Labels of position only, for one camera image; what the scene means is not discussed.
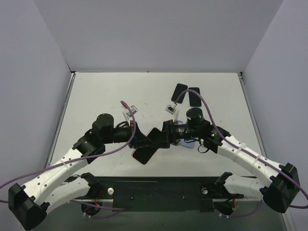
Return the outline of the lilac phone case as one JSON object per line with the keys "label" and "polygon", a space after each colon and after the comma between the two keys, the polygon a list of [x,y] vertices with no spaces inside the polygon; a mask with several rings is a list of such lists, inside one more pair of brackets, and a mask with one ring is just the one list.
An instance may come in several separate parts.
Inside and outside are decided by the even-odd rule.
{"label": "lilac phone case", "polygon": [[185,148],[193,149],[195,147],[195,142],[196,142],[195,139],[190,139],[190,140],[181,139],[180,145]]}

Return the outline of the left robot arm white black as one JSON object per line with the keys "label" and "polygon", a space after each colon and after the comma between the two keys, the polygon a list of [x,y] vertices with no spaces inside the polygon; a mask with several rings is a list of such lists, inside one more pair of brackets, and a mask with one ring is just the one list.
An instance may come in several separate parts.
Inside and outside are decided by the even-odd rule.
{"label": "left robot arm white black", "polygon": [[96,158],[107,155],[105,146],[122,143],[124,147],[142,148],[152,141],[140,132],[133,119],[127,127],[115,127],[110,114],[101,114],[92,128],[54,165],[35,173],[35,178],[8,190],[8,208],[26,231],[37,227],[55,208],[77,197],[94,198],[100,191],[97,179],[84,173],[76,180],[64,181]]}

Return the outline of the blue phone black screen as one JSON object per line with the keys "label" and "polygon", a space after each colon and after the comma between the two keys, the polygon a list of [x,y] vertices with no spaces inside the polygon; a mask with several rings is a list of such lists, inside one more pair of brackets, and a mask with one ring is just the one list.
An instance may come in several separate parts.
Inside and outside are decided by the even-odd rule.
{"label": "blue phone black screen", "polygon": [[[198,87],[190,87],[188,88],[189,90],[193,90],[200,94],[200,89]],[[191,91],[189,92],[189,104],[190,107],[201,107],[202,106],[202,101],[201,99]]]}

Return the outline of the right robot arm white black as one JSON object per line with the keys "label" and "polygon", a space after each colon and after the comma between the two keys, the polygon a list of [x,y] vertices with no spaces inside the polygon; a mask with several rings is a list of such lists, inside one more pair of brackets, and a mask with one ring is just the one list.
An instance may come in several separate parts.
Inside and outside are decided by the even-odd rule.
{"label": "right robot arm white black", "polygon": [[294,165],[282,165],[251,150],[226,130],[205,120],[200,108],[189,109],[186,116],[186,124],[165,121],[152,146],[167,149],[179,140],[196,139],[202,147],[230,159],[253,175],[248,178],[223,173],[215,184],[217,195],[255,197],[276,212],[286,212],[299,192],[299,177]]}

